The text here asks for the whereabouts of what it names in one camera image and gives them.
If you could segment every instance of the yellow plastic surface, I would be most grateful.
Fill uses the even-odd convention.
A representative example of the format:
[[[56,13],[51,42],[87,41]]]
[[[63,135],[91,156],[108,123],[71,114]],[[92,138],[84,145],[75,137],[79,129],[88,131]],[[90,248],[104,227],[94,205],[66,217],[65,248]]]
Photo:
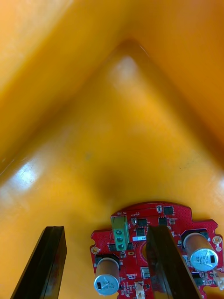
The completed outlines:
[[[223,27],[219,0],[0,3],[0,299],[46,226],[60,299],[98,298],[90,236],[125,206],[185,204],[224,235]]]

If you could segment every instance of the integrated circuit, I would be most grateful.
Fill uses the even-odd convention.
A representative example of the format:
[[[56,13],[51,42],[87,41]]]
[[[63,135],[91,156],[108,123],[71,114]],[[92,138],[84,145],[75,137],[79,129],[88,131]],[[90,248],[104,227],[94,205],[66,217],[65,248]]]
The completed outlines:
[[[133,243],[128,243],[127,250],[133,250],[133,249],[134,249]]]
[[[165,206],[163,208],[164,215],[173,215],[174,213],[174,208],[172,206]]]
[[[143,228],[137,228],[136,229],[136,235],[137,235],[137,237],[145,236],[145,230]]]
[[[167,218],[166,217],[158,218],[158,221],[159,221],[159,225],[167,226]]]

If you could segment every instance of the electronic component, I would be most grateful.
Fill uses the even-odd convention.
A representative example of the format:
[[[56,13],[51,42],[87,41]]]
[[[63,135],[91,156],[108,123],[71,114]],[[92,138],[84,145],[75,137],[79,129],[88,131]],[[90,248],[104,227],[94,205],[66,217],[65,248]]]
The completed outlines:
[[[132,225],[137,225],[137,218],[131,218]]]
[[[109,244],[109,249],[110,249],[110,251],[117,251],[115,244]]]
[[[141,268],[141,277],[142,278],[150,278],[150,273],[148,267]]]
[[[119,289],[119,265],[109,257],[102,258],[98,265],[94,282],[99,295],[113,295]]]
[[[126,257],[126,254],[125,254],[124,251],[122,251],[122,252],[120,253],[120,258],[125,258],[125,257]]]
[[[138,219],[138,226],[147,226],[147,219]]]
[[[213,270],[213,279],[215,280],[219,289],[224,290],[224,273],[214,269]]]
[[[203,285],[203,280],[200,277],[199,272],[192,272],[191,274],[197,286]]]
[[[111,225],[117,251],[127,249],[129,243],[129,232],[126,216],[111,217]]]
[[[143,281],[138,281],[134,283],[136,299],[145,299],[145,292],[143,288]]]
[[[217,266],[218,255],[202,234],[189,234],[184,239],[183,246],[196,270],[206,272]]]
[[[156,206],[157,213],[162,213],[162,205]]]
[[[175,225],[176,221],[174,218],[170,218],[169,223],[170,225]]]
[[[134,249],[133,243],[128,243],[127,250],[133,250],[133,249]]]
[[[159,225],[167,226],[167,218],[166,217],[158,218],[158,221],[159,221]]]
[[[173,215],[174,213],[174,208],[172,206],[165,206],[163,208],[164,215]]]
[[[145,230],[143,228],[137,228],[136,229],[136,235],[137,235],[137,237],[145,236]]]

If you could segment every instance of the capacitor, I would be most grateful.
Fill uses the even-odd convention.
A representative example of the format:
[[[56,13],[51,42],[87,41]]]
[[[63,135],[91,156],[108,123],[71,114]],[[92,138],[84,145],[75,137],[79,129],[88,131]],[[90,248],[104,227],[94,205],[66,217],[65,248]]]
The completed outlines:
[[[200,233],[192,233],[183,241],[192,266],[198,271],[210,271],[218,264],[218,255]]]
[[[109,257],[102,258],[97,265],[95,289],[100,295],[109,296],[119,289],[119,265]]]

